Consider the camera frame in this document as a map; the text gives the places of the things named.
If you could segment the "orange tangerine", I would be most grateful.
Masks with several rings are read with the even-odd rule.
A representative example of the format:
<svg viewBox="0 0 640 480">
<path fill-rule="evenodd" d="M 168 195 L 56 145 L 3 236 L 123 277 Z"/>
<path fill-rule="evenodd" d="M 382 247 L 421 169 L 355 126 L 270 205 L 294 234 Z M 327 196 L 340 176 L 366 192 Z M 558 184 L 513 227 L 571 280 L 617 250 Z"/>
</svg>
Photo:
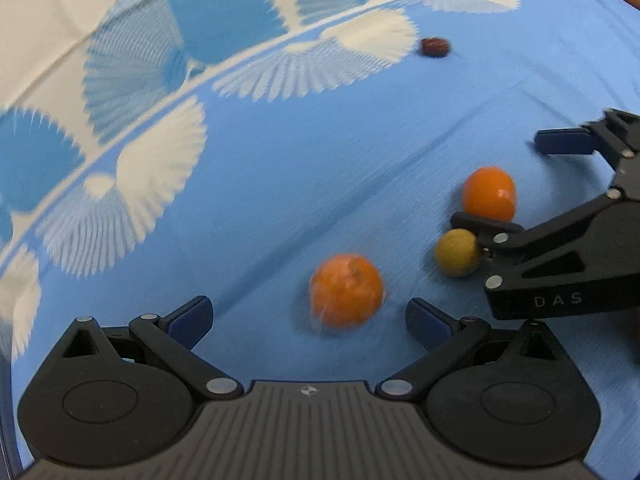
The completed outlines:
<svg viewBox="0 0 640 480">
<path fill-rule="evenodd" d="M 378 268 L 358 254 L 334 255 L 311 275 L 312 317 L 331 330 L 367 323 L 382 307 L 385 286 Z"/>
<path fill-rule="evenodd" d="M 473 216 L 511 222 L 518 194 L 514 181 L 503 169 L 485 166 L 475 170 L 462 186 L 462 208 Z"/>
</svg>

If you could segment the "yellow green round fruit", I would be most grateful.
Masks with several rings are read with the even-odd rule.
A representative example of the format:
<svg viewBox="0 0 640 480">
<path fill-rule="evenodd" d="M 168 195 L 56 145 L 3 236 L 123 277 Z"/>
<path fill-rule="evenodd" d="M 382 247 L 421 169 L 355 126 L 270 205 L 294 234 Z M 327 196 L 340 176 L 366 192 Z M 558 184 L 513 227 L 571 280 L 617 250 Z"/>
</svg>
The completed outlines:
<svg viewBox="0 0 640 480">
<path fill-rule="evenodd" d="M 480 266 L 477 237 L 465 229 L 452 229 L 442 234 L 434 248 L 439 270 L 450 278 L 464 278 Z"/>
</svg>

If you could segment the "blue patterned cloth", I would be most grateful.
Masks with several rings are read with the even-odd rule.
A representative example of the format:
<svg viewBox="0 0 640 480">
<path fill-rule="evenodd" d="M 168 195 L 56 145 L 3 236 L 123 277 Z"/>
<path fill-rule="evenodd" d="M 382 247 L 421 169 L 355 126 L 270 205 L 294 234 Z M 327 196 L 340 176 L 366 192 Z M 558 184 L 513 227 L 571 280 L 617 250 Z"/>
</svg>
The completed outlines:
<svg viewBox="0 0 640 480">
<path fill-rule="evenodd" d="M 2 266 L 27 248 L 40 284 L 38 308 L 12 312 L 10 405 L 74 315 L 117 323 L 198 294 L 216 313 L 201 354 L 244 379 L 381 378 L 419 353 L 400 331 L 408 296 L 489 311 L 477 278 L 444 278 L 427 259 L 465 177 L 502 167 L 518 221 L 547 220 L 596 196 L 610 172 L 595 157 L 535 154 L 536 129 L 639 107 L 639 13 L 623 0 L 367 0 L 315 22 L 297 0 L 184 0 L 176 20 L 202 72 L 102 129 L 85 58 L 125 4 L 1 0 L 1 105 L 65 133 L 1 169 Z M 422 55 L 425 37 L 446 38 L 446 58 Z M 44 229 L 189 98 L 207 140 L 182 191 L 132 252 L 66 273 Z M 385 286 L 378 313 L 347 330 L 310 312 L 311 275 L 338 254 L 368 258 Z"/>
</svg>

